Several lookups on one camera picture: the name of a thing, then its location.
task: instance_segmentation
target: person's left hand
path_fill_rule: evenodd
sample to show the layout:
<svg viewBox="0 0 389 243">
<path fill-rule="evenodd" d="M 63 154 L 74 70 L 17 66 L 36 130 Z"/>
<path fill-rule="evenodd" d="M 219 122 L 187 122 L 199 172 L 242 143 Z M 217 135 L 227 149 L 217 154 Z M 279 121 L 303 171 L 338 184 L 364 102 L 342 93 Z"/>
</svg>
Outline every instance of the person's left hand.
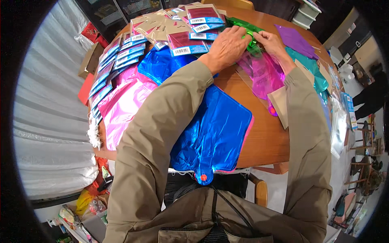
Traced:
<svg viewBox="0 0 389 243">
<path fill-rule="evenodd" d="M 234 25 L 232 28 L 226 28 L 215 39 L 209 52 L 199 57 L 198 60 L 209 68 L 212 75 L 215 75 L 234 64 L 251 40 L 252 37 L 247 35 L 246 29 L 243 27 Z"/>
</svg>

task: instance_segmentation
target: person's right hand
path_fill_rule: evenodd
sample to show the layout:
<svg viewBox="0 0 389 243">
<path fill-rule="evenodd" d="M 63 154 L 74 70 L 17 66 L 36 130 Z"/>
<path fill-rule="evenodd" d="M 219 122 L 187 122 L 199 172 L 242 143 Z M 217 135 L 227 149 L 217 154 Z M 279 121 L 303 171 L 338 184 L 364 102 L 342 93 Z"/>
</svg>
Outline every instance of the person's right hand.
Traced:
<svg viewBox="0 0 389 243">
<path fill-rule="evenodd" d="M 296 64 L 292 58 L 286 53 L 285 48 L 278 36 L 266 31 L 260 31 L 259 33 L 253 32 L 254 38 L 263 45 L 266 52 L 272 57 L 275 63 L 278 63 L 285 75 L 287 75 Z"/>
</svg>

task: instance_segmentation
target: hand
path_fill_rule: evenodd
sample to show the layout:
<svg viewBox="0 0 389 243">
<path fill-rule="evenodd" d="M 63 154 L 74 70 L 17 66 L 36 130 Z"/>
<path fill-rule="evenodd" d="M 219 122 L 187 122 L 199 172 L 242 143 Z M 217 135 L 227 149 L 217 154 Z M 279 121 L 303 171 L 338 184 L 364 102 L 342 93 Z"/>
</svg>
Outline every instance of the hand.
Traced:
<svg viewBox="0 0 389 243">
<path fill-rule="evenodd" d="M 284 45 L 278 39 L 278 36 L 266 31 L 260 31 L 259 33 L 253 32 L 254 38 L 263 45 L 266 52 L 272 57 L 275 63 L 278 63 L 285 75 L 288 75 L 296 64 L 292 58 L 286 53 Z"/>
<path fill-rule="evenodd" d="M 212 75 L 215 75 L 234 64 L 251 40 L 251 36 L 247 35 L 243 27 L 234 25 L 232 28 L 226 28 L 215 39 L 209 52 L 199 57 L 198 60 L 209 68 Z"/>
</svg>

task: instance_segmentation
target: wooden table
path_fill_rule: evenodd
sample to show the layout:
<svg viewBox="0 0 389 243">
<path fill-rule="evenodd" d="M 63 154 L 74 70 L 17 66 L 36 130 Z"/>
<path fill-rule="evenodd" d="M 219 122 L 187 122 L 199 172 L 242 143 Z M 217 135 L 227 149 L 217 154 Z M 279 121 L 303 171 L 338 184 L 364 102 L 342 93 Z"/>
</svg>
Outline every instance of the wooden table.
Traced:
<svg viewBox="0 0 389 243">
<path fill-rule="evenodd" d="M 245 20 L 267 32 L 277 35 L 279 33 L 274 24 L 296 29 L 309 44 L 318 48 L 318 50 L 315 49 L 315 53 L 319 56 L 319 60 L 323 64 L 327 62 L 336 70 L 327 51 L 311 32 L 291 22 L 262 12 L 224 6 L 217 6 L 217 8 L 227 11 L 229 17 Z M 129 30 L 130 26 L 127 25 L 118 35 Z M 260 100 L 253 95 L 251 89 L 238 76 L 235 69 L 233 67 L 224 69 L 214 83 L 237 102 L 249 109 L 254 116 L 254 125 L 240 153 L 237 168 L 289 161 L 289 130 L 283 129 L 278 117 L 269 114 Z M 99 134 L 104 144 L 105 125 L 103 121 L 99 124 Z M 94 152 L 98 157 L 111 160 L 116 159 L 116 151 L 109 151 L 105 146 L 100 151 L 94 149 Z"/>
</svg>

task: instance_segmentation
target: beige jacket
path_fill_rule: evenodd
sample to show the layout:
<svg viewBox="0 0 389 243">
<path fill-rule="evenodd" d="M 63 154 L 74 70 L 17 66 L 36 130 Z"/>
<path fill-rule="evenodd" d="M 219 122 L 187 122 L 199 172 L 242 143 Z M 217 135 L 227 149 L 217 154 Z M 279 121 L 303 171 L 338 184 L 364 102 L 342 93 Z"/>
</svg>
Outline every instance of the beige jacket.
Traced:
<svg viewBox="0 0 389 243">
<path fill-rule="evenodd" d="M 104 243 L 198 242 L 210 231 L 213 189 L 196 189 L 161 212 L 170 151 L 212 84 L 194 61 L 176 71 L 145 100 L 117 147 Z M 264 235 L 250 236 L 243 220 L 218 198 L 216 211 L 230 242 L 318 242 L 326 235 L 331 199 L 329 131 L 317 94 L 299 68 L 285 79 L 290 137 L 284 214 L 220 191 Z M 162 227 L 182 227 L 169 230 Z"/>
</svg>

